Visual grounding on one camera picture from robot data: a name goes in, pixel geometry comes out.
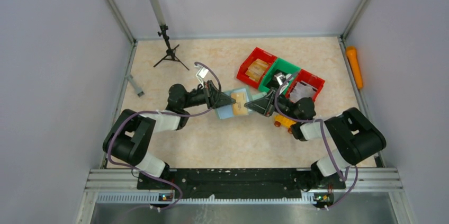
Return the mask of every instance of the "gray floor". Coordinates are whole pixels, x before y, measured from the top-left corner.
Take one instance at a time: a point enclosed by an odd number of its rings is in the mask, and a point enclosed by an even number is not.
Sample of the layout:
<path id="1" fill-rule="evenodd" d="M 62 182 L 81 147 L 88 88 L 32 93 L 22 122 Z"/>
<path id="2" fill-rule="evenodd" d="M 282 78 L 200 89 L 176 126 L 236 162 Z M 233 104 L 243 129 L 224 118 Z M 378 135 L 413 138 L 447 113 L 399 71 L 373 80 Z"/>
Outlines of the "gray floor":
<path id="1" fill-rule="evenodd" d="M 92 224 L 282 224 L 282 223 L 397 223 L 387 193 L 352 193 L 330 211 L 317 211 L 311 205 L 178 205 L 158 213 L 147 207 L 123 214 L 135 204 L 97 204 Z"/>

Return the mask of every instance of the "cable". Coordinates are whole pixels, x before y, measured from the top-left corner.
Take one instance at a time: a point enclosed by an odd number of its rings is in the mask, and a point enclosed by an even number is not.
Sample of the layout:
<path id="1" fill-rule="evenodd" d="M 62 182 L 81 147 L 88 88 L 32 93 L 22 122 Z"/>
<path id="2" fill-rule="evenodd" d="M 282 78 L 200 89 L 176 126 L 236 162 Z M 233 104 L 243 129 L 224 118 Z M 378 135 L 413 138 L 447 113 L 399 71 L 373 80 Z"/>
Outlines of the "cable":
<path id="1" fill-rule="evenodd" d="M 338 168 L 338 165 L 337 165 L 337 163 L 336 163 L 336 161 L 335 161 L 334 156 L 332 155 L 332 151 L 330 150 L 329 143 L 327 142 L 327 139 L 326 139 L 326 133 L 325 133 L 325 131 L 324 131 L 324 121 L 323 121 L 323 119 L 315 119 L 315 120 L 300 120 L 300 119 L 294 119 L 294 118 L 289 117 L 288 115 L 284 114 L 284 113 L 281 111 L 281 109 L 279 108 L 278 104 L 277 104 L 277 98 L 278 98 L 279 95 L 280 95 L 281 88 L 282 88 L 285 84 L 287 84 L 291 79 L 293 79 L 294 77 L 296 77 L 297 74 L 298 74 L 298 72 L 292 74 L 286 81 L 284 81 L 284 82 L 282 83 L 282 85 L 279 86 L 279 88 L 278 88 L 277 91 L 276 91 L 276 94 L 274 95 L 274 106 L 276 107 L 276 110 L 277 110 L 277 112 L 278 112 L 280 115 L 282 115 L 283 117 L 285 117 L 285 118 L 287 118 L 287 119 L 290 119 L 290 120 L 292 120 L 292 121 L 295 121 L 295 122 L 303 122 L 303 123 L 320 122 L 321 135 L 322 135 L 322 138 L 323 138 L 324 145 L 325 145 L 325 147 L 326 147 L 327 154 L 329 155 L 330 161 L 332 162 L 332 165 L 334 166 L 335 171 L 337 172 L 337 174 L 338 174 L 338 176 L 340 177 L 340 179 L 342 179 L 343 182 L 346 182 L 346 180 L 348 179 L 348 173 L 349 173 L 349 168 L 350 168 L 350 166 L 346 168 L 345 176 L 343 176 L 342 172 L 341 172 L 340 169 Z M 353 184 L 351 185 L 351 187 L 349 187 L 348 191 L 347 191 L 347 192 L 346 192 L 340 199 L 337 200 L 337 202 L 335 202 L 335 203 L 334 203 L 333 205 L 331 205 L 330 207 L 327 207 L 327 206 L 326 206 L 326 208 L 327 208 L 328 210 L 331 209 L 332 207 L 334 207 L 335 205 L 337 205 L 339 202 L 341 202 L 342 199 L 344 199 L 344 198 L 345 198 L 345 197 L 352 191 L 352 189 L 355 187 L 355 184 L 356 184 L 357 178 L 358 178 L 358 168 L 357 168 L 357 166 L 354 166 L 354 167 L 355 167 L 355 178 L 354 178 Z"/>
<path id="2" fill-rule="evenodd" d="M 196 61 L 194 64 L 195 64 L 195 65 L 201 65 L 201 66 L 203 66 L 204 68 L 208 69 L 208 70 L 210 71 L 210 73 L 213 75 L 213 77 L 215 78 L 215 80 L 217 81 L 217 84 L 218 84 L 218 96 L 217 96 L 217 99 L 219 99 L 220 94 L 221 94 L 221 83 L 220 83 L 220 80 L 218 79 L 217 75 L 216 75 L 216 74 L 215 74 L 215 73 L 214 73 L 208 66 L 204 65 L 204 64 L 201 63 L 201 62 Z M 149 114 L 166 114 L 166 115 L 174 115 L 174 116 L 178 116 L 178 117 L 198 117 L 198 116 L 200 116 L 200 115 L 203 115 L 203 114 L 206 114 L 206 113 L 210 112 L 211 110 L 212 110 L 212 107 L 209 108 L 209 109 L 207 109 L 207 110 L 205 110 L 205 111 L 203 111 L 203 112 L 200 112 L 200 113 L 198 113 L 198 114 L 177 114 L 177 113 L 171 113 L 171 112 L 157 112 L 157 111 L 139 111 L 139 112 L 136 112 L 136 113 L 130 115 L 129 117 L 127 117 L 127 118 L 122 122 L 122 124 L 120 124 L 120 126 L 119 126 L 118 129 L 117 129 L 117 131 L 114 133 L 114 136 L 112 137 L 112 139 L 111 139 L 111 141 L 110 141 L 110 143 L 109 143 L 109 147 L 107 148 L 107 159 L 108 159 L 108 161 L 109 161 L 110 163 L 112 163 L 112 164 L 119 165 L 119 166 L 124 166 L 124 167 L 128 167 L 128 168 L 131 168 L 131 169 L 137 169 L 137 170 L 139 170 L 138 168 L 136 168 L 136 167 L 134 167 L 134 166 L 132 166 L 132 165 L 130 165 L 130 164 L 127 164 L 127 163 L 119 163 L 119 162 L 113 161 L 112 158 L 111 158 L 111 151 L 112 151 L 112 146 L 114 145 L 114 142 L 115 142 L 115 140 L 117 139 L 117 136 L 118 136 L 118 135 L 120 134 L 120 132 L 123 130 L 123 128 L 125 127 L 125 125 L 126 125 L 131 119 L 133 119 L 134 117 L 136 117 L 136 116 L 138 116 L 138 115 L 140 115 L 140 114 L 144 114 L 144 113 L 147 113 L 147 114 L 148 114 L 148 113 L 149 113 Z M 152 176 L 152 175 L 148 174 L 148 173 L 145 172 L 145 171 L 142 171 L 142 170 L 139 170 L 139 171 L 140 171 L 142 174 L 144 174 L 145 176 L 147 176 L 147 177 L 149 177 L 149 178 L 151 178 L 151 179 L 153 179 L 153 180 L 156 180 L 156 181 L 159 181 L 159 182 L 162 182 L 162 183 L 171 185 L 171 186 L 173 186 L 174 188 L 176 188 L 176 189 L 179 191 L 179 198 L 178 198 L 177 200 L 175 200 L 175 202 L 173 202 L 172 204 L 170 204 L 170 205 L 168 205 L 168 206 L 166 206 L 166 207 L 160 209 L 161 211 L 162 211 L 162 210 L 168 210 L 168 209 L 174 207 L 174 205 L 177 204 L 177 203 L 179 202 L 179 200 L 182 199 L 182 197 L 183 197 L 183 192 L 182 192 L 181 188 L 178 187 L 178 185 L 176 185 L 176 184 L 174 184 L 174 183 L 172 183 L 172 182 L 169 182 L 169 181 L 167 181 L 167 180 L 164 180 L 164 179 L 162 179 L 162 178 L 158 178 L 158 177 Z"/>

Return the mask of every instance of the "orange bottle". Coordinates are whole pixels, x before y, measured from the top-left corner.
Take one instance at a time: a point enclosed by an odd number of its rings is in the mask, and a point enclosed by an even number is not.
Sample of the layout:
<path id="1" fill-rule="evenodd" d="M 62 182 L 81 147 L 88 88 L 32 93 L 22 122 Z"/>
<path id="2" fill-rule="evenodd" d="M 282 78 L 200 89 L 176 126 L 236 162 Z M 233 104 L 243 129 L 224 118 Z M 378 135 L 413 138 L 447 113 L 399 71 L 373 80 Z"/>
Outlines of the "orange bottle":
<path id="1" fill-rule="evenodd" d="M 357 89 L 363 88 L 362 74 L 357 61 L 357 50 L 354 47 L 346 48 L 346 56 L 348 57 L 349 64 L 351 65 L 352 74 L 354 75 L 355 85 Z"/>

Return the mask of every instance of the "yellow toy car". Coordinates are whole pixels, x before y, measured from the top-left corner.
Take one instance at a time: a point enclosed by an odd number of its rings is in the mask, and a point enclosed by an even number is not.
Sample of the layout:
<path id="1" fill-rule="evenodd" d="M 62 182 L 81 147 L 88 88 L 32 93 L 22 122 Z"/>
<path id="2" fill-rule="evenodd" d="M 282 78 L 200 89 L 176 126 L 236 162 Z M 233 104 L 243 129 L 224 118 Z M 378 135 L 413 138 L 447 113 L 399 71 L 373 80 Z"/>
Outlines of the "yellow toy car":
<path id="1" fill-rule="evenodd" d="M 283 117 L 282 115 L 278 114 L 277 116 L 274 117 L 274 125 L 276 127 L 286 127 L 288 128 L 288 132 L 291 134 L 292 133 L 292 129 L 290 128 L 290 126 L 294 125 L 296 122 Z"/>

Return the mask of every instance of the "metal frame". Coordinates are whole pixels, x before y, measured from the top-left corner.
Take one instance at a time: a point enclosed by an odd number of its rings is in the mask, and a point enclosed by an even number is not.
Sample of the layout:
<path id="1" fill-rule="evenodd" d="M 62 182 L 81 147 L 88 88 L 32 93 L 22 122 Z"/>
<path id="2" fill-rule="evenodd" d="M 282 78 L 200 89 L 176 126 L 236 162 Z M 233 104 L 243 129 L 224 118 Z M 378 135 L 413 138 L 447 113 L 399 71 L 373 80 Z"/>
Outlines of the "metal frame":
<path id="1" fill-rule="evenodd" d="M 347 27 L 344 32 L 339 36 L 339 44 L 342 49 L 342 55 L 350 75 L 351 84 L 354 89 L 354 93 L 357 99 L 357 103 L 360 110 L 364 115 L 370 118 L 370 113 L 366 102 L 364 101 L 364 96 L 356 88 L 354 77 L 349 66 L 349 62 L 345 56 L 346 50 L 346 39 L 350 35 L 352 29 L 354 28 L 357 20 L 360 18 L 364 9 L 370 0 L 361 0 L 359 6 L 351 17 Z M 115 108 L 114 120 L 118 117 L 121 110 L 121 105 L 123 103 L 124 94 L 127 87 L 127 81 L 125 75 L 131 71 L 131 66 L 134 60 L 134 56 L 137 49 L 137 41 L 133 37 L 126 21 L 120 13 L 114 0 L 106 0 L 112 14 L 114 15 L 118 25 L 122 29 L 123 33 L 126 35 L 128 40 L 132 43 L 132 50 L 130 54 L 130 59 L 126 67 L 126 71 L 123 77 L 122 88 L 119 96 L 117 106 Z M 299 168 L 299 170 L 310 170 L 309 168 Z M 346 181 L 346 186 L 350 187 L 354 182 L 355 171 L 351 169 L 349 172 L 348 180 Z M 79 213 L 77 217 L 77 223 L 90 223 L 92 215 L 94 213 L 95 203 L 99 195 L 102 193 L 111 192 L 123 192 L 123 193 L 148 193 L 146 191 L 137 190 L 137 180 L 138 178 L 131 175 L 129 169 L 92 169 L 89 173 L 89 177 L 86 182 L 84 189 L 84 194 L 79 208 Z M 345 192 L 346 190 L 335 190 L 335 192 Z M 310 193 L 326 193 L 326 190 L 311 190 Z M 402 182 L 400 180 L 398 171 L 396 168 L 359 168 L 359 175 L 356 186 L 353 192 L 358 193 L 372 193 L 372 192 L 388 192 L 391 199 L 392 208 L 396 215 L 398 223 L 416 223 L 414 220 L 414 215 L 411 211 L 411 207 L 408 204 L 405 192 L 403 190 Z M 193 203 L 214 203 L 215 199 L 206 199 L 207 202 L 201 200 L 195 201 Z"/>

